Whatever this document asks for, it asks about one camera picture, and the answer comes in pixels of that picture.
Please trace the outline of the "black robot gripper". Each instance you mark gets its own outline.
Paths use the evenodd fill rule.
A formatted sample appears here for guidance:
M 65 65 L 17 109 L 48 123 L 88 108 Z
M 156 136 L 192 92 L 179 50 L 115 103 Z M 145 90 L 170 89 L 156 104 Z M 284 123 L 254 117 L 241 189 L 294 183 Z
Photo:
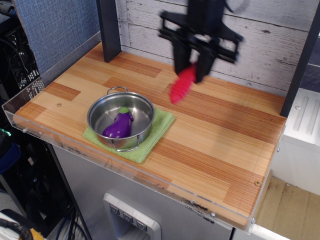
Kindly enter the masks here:
M 236 61 L 243 37 L 223 23 L 225 9 L 232 12 L 225 0 L 189 0 L 186 13 L 160 13 L 159 36 L 172 43 L 176 74 L 192 65 L 192 49 L 198 52 L 196 83 L 210 73 L 216 58 Z

